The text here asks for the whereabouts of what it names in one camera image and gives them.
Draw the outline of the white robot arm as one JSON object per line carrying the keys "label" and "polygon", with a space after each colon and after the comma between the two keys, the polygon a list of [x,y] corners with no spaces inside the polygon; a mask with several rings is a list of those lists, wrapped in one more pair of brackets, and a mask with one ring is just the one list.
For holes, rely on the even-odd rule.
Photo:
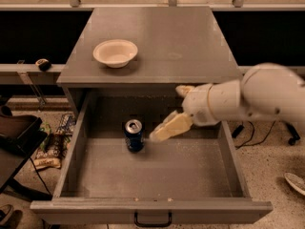
{"label": "white robot arm", "polygon": [[170,113],[151,133],[161,142],[188,132],[193,125],[212,126],[220,121],[274,121],[305,130],[304,80],[287,67],[262,63],[242,79],[199,86],[179,85],[182,113]]}

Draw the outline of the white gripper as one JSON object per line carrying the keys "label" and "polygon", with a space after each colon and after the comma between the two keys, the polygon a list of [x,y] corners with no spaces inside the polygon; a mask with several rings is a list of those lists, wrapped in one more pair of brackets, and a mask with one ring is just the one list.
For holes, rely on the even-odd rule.
{"label": "white gripper", "polygon": [[184,97],[182,108],[185,113],[173,111],[149,135],[150,141],[161,142],[188,132],[192,125],[212,126],[218,123],[209,106],[209,91],[213,85],[179,85],[175,88]]}

